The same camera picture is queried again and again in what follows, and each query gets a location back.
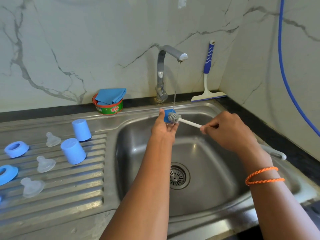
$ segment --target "blue hose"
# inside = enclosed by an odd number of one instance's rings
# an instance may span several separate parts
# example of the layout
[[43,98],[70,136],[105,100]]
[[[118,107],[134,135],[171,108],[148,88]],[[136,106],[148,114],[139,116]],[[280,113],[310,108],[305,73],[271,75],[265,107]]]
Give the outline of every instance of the blue hose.
[[280,13],[279,13],[279,30],[278,30],[278,53],[279,53],[279,64],[280,64],[280,70],[281,70],[281,75],[282,79],[285,85],[285,88],[287,89],[287,92],[294,104],[294,106],[297,108],[298,112],[301,114],[303,119],[307,122],[307,124],[314,130],[314,132],[320,137],[320,131],[315,127],[315,125],[308,119],[308,117],[305,115],[305,113],[302,111],[301,107],[299,106],[298,102],[294,98],[294,95],[291,92],[291,89],[289,87],[286,74],[285,74],[285,69],[283,67],[283,62],[282,62],[282,50],[281,50],[281,38],[282,38],[282,19],[283,19],[283,8],[285,5],[285,0],[281,0],[280,3]]

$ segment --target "chrome faucet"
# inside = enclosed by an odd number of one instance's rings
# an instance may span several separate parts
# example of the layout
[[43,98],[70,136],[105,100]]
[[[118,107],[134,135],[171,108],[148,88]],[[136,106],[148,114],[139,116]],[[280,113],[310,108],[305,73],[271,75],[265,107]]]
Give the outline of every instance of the chrome faucet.
[[164,70],[166,53],[169,53],[178,61],[184,61],[188,59],[188,55],[186,53],[182,53],[181,51],[177,50],[176,48],[173,48],[170,45],[164,45],[159,49],[158,66],[157,66],[157,86],[155,87],[155,90],[157,92],[156,100],[159,103],[166,101],[166,99],[168,98],[168,94],[164,89],[164,82],[163,82],[163,77],[164,77],[163,70]]

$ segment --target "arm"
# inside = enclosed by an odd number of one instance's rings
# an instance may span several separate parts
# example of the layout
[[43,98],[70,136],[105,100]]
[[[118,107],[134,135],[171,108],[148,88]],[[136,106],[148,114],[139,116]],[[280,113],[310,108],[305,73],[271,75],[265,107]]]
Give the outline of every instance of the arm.
[[171,151],[178,125],[167,127],[164,116],[160,109],[138,174],[100,240],[167,239]]
[[[237,114],[222,112],[200,130],[222,147],[237,153],[247,174],[272,167],[272,160],[252,131]],[[280,178],[275,170],[254,176],[251,181]],[[320,232],[284,182],[250,186],[254,207],[265,240],[319,240]]]

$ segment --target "brush bristles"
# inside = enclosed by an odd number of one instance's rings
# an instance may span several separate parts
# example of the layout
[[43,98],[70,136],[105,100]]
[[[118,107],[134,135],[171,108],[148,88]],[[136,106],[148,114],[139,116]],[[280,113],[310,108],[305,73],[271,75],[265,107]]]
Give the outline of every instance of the brush bristles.
[[168,113],[168,120],[172,123],[179,124],[179,119],[181,118],[181,115],[176,113]]

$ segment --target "orange string bracelet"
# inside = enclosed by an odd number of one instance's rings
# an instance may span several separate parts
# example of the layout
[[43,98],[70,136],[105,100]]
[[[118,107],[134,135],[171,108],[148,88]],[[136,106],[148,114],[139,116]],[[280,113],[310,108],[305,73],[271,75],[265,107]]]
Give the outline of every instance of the orange string bracelet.
[[268,170],[272,170],[272,169],[275,169],[275,170],[279,170],[277,167],[269,167],[269,168],[263,168],[263,169],[260,169],[258,171],[255,171],[254,173],[250,174],[246,180],[245,180],[245,184],[250,186],[252,184],[263,184],[263,183],[271,183],[271,182],[279,182],[279,181],[285,181],[284,178],[275,178],[275,179],[267,179],[267,180],[259,180],[259,181],[253,181],[253,182],[249,182],[249,180],[257,175],[258,173],[262,173],[262,172],[265,172],[265,171],[268,171]]

